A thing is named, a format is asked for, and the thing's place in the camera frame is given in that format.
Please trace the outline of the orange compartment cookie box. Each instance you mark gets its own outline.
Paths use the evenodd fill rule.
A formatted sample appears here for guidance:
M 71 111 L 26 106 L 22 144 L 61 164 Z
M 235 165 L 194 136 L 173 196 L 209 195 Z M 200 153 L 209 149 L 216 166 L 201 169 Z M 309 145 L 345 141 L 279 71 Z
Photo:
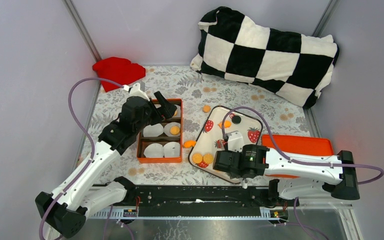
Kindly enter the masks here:
M 180 163 L 182 161 L 182 134 L 183 134 L 183 101 L 180 98 L 170 98 L 168 101 L 174 105 L 180 105 L 181 106 L 181 117 L 175 117 L 170 118 L 168 120 L 164 120 L 163 122 L 159 123 L 163 127 L 171 122 L 176 122 L 181 124 L 181 134 L 180 136 L 167 136 L 164 133 L 158 137 L 143 137 L 143 131 L 140 132 L 138 137 L 138 144 L 137 144 L 137 151 L 136 151 L 136 157 L 138 161 L 141 164 L 168 164 L 168 163 Z M 168 142 L 178 142 L 180 144 L 180 157 L 175 158 L 146 158 L 144 156 L 144 150 L 145 148 L 152 144 L 152 143 L 159 143 L 161 145 L 165 145 Z

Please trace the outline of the white strawberry tray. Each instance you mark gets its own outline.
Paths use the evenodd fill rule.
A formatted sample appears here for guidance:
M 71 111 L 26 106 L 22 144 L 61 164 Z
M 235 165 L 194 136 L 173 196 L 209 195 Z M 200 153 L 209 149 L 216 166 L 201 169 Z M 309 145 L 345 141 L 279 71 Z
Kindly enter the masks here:
M 231 126 L 229 128 L 225 128 L 225 134 L 228 137 L 228 141 L 224 146 L 222 146 L 224 138 L 222 129 L 218 126 L 218 124 L 229 112 L 229 108 L 221 105 L 218 105 L 211 110 L 209 116 L 204 122 L 201 133 L 196 139 L 195 147 L 193 147 L 189 153 L 188 160 L 193 166 L 215 177 L 225 180 L 231 184 L 239 184 L 241 182 L 240 179 L 231 179 L 227 173 L 214 170 L 213 163 L 208 165 L 202 161 L 200 164 L 195 164 L 192 161 L 192 156 L 195 153 L 200 153 L 202 156 L 205 154 L 212 154 L 215 157 L 216 152 L 222 151 L 224 146 L 227 147 L 229 151 L 240 152 L 242 151 L 243 146 L 258 143 L 259 138 L 261 137 L 261 132 L 264 129 L 263 123 L 252 116 L 238 111 L 233 111 L 226 118 L 226 120 L 231 122 Z M 241 123 L 232 123 L 231 115 L 240 116 Z

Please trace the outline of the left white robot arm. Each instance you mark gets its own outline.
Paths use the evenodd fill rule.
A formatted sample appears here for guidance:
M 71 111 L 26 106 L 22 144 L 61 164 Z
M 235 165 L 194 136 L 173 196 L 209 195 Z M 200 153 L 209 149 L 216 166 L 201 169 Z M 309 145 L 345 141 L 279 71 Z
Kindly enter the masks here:
M 94 195 L 87 195 L 89 189 L 101 173 L 116 158 L 136 142 L 138 134 L 147 126 L 171 119 L 177 107 L 170 103 L 159 91 L 154 93 L 158 107 L 141 90 L 140 84 L 124 86 L 129 95 L 115 120 L 105 126 L 94 144 L 90 159 L 83 161 L 52 192 L 40 192 L 35 204 L 41 217 L 39 238 L 43 239 L 43 226 L 48 224 L 61 238 L 75 236 L 86 220 L 106 206 L 120 202 L 124 206 L 132 204 L 135 192 L 115 181 Z

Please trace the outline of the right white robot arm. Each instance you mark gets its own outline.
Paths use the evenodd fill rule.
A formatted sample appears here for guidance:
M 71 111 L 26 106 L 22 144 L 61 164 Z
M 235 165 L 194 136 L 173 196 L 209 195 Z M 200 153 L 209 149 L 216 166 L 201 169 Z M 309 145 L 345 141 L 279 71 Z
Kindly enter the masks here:
M 337 155 L 314 156 L 290 152 L 279 153 L 276 148 L 244 144 L 238 131 L 214 143 L 216 153 L 213 169 L 224 172 L 230 179 L 253 179 L 270 176 L 275 182 L 267 191 L 267 201 L 273 206 L 285 200 L 325 191 L 340 200 L 359 200 L 359 184 L 351 151 Z

